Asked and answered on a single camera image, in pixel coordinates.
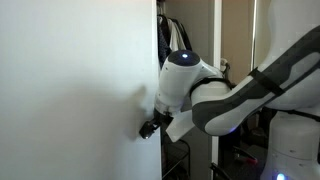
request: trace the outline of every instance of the blue indicator light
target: blue indicator light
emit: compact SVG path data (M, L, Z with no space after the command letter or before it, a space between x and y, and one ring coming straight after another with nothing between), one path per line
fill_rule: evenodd
M286 177L283 174L278 174L277 180L286 180Z

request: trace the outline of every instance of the closet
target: closet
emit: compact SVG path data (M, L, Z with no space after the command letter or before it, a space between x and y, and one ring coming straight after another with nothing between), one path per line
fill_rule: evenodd
M181 23L187 33L192 51L196 52L203 61L209 65L214 64L214 0L161 0L157 1L158 20L164 16ZM183 110L191 108L190 102L186 103ZM212 154L217 153L217 143L212 144L212 139L197 128L193 128L182 140L190 146L190 159L185 158L181 165L185 170L190 168L191 180L211 179L209 169Z

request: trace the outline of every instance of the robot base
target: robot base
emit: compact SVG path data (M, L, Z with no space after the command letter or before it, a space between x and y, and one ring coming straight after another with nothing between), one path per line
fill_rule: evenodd
M320 124L278 112L270 126L268 157L261 180L317 180Z

